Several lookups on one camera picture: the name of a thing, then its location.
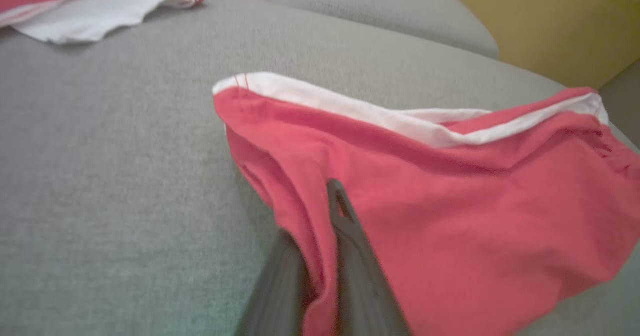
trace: gray cushion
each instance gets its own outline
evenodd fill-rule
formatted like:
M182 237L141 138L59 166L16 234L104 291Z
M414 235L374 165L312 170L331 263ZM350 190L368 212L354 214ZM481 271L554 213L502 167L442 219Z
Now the gray cushion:
M269 0L498 58L489 31L458 0Z
M243 0L166 10L91 46L5 31L0 60L0 334L233 331L275 227L229 155L211 100L221 78L273 71L393 108L495 110L562 89L434 42ZM638 265L636 252L617 280L528 334L637 329Z

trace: gray sofa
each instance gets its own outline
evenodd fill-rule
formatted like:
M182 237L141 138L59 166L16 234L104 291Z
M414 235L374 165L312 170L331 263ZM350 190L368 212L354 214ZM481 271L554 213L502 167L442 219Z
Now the gray sofa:
M211 100L217 80L247 71L391 108L498 110L563 89L469 51L247 0L164 10L91 46L4 30L0 334L233 331L276 231ZM639 279L636 250L614 281L522 334L635 334Z

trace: white fabric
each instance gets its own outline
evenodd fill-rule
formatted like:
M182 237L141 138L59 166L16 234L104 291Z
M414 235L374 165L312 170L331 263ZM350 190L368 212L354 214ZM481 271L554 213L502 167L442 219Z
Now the white fabric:
M256 72L226 78L214 85L213 94L230 87L242 87L261 96L295 105L306 106L375 124L423 142L432 147L478 145L516 135L549 119L560 112L575 112L595 116L600 123L609 124L609 118L598 94L588 93L530 112L512 121L463 135L438 124L443 121L463 121L489 113L487 110L388 110L365 101L349 98L294 80L279 74Z
M142 23L160 5L187 8L194 3L195 0L71 0L13 27L42 42L96 42L116 28Z

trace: gray fabric surface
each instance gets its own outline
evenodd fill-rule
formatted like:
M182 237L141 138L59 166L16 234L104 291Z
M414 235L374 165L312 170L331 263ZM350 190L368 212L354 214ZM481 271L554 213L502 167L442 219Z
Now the gray fabric surface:
M498 44L458 0L269 0L498 58Z
M0 32L0 334L230 334L275 227L211 86L273 71L392 108L499 109L562 86L494 60L244 0L91 46ZM638 252L527 335L630 334Z

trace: yellow wall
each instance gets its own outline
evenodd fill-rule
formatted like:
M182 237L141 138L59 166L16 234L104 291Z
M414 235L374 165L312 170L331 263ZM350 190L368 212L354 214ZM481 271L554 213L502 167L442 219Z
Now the yellow wall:
M461 0L500 58L569 87L599 88L640 57L640 0Z

